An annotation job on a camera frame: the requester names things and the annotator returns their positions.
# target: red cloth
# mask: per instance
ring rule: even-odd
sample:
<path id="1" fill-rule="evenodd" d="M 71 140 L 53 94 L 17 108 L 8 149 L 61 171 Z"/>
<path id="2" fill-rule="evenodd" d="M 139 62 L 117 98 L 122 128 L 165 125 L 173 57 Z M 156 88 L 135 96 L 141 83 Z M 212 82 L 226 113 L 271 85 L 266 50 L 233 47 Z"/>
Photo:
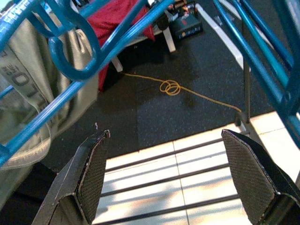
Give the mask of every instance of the red cloth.
<path id="1" fill-rule="evenodd" d="M 112 0 L 88 18 L 89 23 L 98 37 L 100 45 L 104 44 L 110 34 L 123 21 L 137 1 L 138 0 Z M 147 9 L 144 7 L 136 16 L 133 23 L 136 23 L 146 13 Z M 155 40 L 153 28 L 151 26 L 145 29 L 143 33 L 151 40 Z M 107 70 L 108 65 L 106 65 L 99 73 L 98 87 L 100 90 L 103 90 Z"/>

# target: metal pole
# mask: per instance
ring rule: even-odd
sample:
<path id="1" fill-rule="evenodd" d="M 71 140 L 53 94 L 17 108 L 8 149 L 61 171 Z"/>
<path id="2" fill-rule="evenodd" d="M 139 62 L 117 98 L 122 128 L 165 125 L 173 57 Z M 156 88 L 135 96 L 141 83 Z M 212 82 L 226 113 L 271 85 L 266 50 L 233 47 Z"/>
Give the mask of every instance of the metal pole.
<path id="1" fill-rule="evenodd" d="M 247 26 L 242 21 L 242 35 L 247 40 L 249 37 L 249 31 L 247 29 Z M 250 122 L 250 90 L 251 90 L 251 84 L 250 84 L 250 67 L 245 60 L 245 57 L 243 58 L 243 74 L 244 74 L 244 97 L 245 97 L 245 116 L 246 116 L 246 123 Z"/>

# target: gray fabric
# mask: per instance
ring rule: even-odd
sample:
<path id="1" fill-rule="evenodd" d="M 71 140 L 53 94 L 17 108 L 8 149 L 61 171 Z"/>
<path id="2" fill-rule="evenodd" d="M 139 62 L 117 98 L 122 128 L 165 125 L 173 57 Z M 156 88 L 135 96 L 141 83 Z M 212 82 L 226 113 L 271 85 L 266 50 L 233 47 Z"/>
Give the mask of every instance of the gray fabric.
<path id="1" fill-rule="evenodd" d="M 69 62 L 82 69 L 91 54 L 85 34 L 81 30 L 72 30 L 61 40 Z M 0 143 L 7 143 L 70 83 L 53 64 L 46 38 L 30 22 L 24 21 L 0 56 L 0 91 L 9 84 L 15 88 L 0 100 Z M 24 167 L 40 161 L 48 153 L 51 140 L 84 113 L 97 99 L 97 93 L 98 76 L 94 76 L 1 169 Z"/>

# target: white tile floor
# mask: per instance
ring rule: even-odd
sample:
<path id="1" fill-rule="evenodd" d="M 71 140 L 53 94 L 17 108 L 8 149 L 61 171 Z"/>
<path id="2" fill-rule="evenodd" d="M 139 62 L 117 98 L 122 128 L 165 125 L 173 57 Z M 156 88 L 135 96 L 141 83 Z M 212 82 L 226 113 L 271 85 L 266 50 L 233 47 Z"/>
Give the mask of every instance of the white tile floor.
<path id="1" fill-rule="evenodd" d="M 273 160 L 296 180 L 300 151 L 275 112 L 251 119 Z M 201 134 L 164 143 L 145 150 L 109 159 L 106 168 L 123 165 L 221 137 L 223 128 L 240 131 L 229 124 Z M 227 163 L 223 142 L 188 150 L 147 163 L 105 174 L 102 193 Z M 93 224 L 143 213 L 192 204 L 236 194 L 229 168 L 218 169 L 178 180 L 102 197 Z M 249 225 L 239 199 L 160 216 L 119 223 L 121 225 Z"/>

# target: yellow rope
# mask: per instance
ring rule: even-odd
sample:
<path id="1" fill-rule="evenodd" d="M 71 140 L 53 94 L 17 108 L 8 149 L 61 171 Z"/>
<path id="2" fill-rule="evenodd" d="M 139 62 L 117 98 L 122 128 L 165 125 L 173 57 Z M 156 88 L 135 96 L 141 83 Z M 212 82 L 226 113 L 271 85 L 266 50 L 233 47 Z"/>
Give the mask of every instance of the yellow rope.
<path id="1" fill-rule="evenodd" d="M 229 107 L 229 108 L 232 108 L 232 109 L 235 109 L 236 111 L 238 112 L 242 112 L 241 109 L 239 109 L 238 107 L 235 107 L 233 105 L 230 105 L 230 104 L 226 104 L 224 102 L 220 102 L 220 101 L 217 101 L 217 100 L 214 100 L 210 97 L 207 97 L 207 96 L 204 96 L 204 95 L 201 95 L 193 90 L 190 90 L 186 87 L 183 87 L 183 86 L 180 86 L 178 82 L 174 81 L 174 80 L 161 80 L 161 79 L 157 79 L 157 78 L 153 78 L 153 77 L 150 77 L 150 76 L 142 76 L 142 75 L 134 75 L 134 74 L 127 74 L 127 73 L 122 73 L 126 76 L 131 76 L 131 77 L 138 77 L 138 78 L 143 78 L 143 79 L 148 79 L 148 80 L 152 80 L 152 81 L 157 81 L 157 82 L 161 82 L 160 86 L 159 86 L 159 90 L 161 92 L 164 92 L 166 93 L 167 95 L 169 96 L 175 96 L 175 95 L 178 95 L 180 93 L 180 90 L 183 89 L 183 90 L 186 90 L 194 95 L 197 95 L 198 97 L 201 97 L 201 98 L 204 98 L 208 101 L 211 101 L 213 103 L 216 103 L 216 104 L 219 104 L 219 105 L 223 105 L 223 106 L 226 106 L 226 107 Z"/>

